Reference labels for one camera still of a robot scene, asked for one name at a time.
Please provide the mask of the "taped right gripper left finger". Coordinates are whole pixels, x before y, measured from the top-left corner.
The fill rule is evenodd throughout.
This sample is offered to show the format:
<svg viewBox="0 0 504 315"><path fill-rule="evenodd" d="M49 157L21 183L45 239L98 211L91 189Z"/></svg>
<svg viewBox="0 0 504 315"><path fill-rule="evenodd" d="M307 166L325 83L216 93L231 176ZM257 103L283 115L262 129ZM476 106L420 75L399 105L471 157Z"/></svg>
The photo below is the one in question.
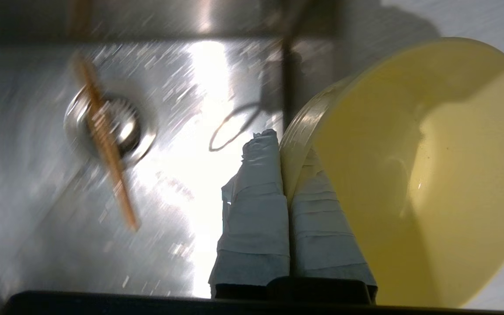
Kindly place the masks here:
<svg viewBox="0 0 504 315"><path fill-rule="evenodd" d="M210 273L211 297L250 299L290 275L289 219L277 133L256 133L237 173L222 187L222 233Z"/></svg>

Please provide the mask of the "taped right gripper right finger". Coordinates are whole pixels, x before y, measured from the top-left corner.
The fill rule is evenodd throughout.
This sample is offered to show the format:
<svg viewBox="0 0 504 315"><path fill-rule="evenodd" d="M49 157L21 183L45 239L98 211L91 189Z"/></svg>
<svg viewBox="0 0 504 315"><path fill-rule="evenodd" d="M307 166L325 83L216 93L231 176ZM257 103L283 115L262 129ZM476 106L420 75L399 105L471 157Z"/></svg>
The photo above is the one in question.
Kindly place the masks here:
<svg viewBox="0 0 504 315"><path fill-rule="evenodd" d="M377 283L348 223L317 153L310 149L300 170L291 206L295 273L332 279L331 287L364 285L369 302Z"/></svg>

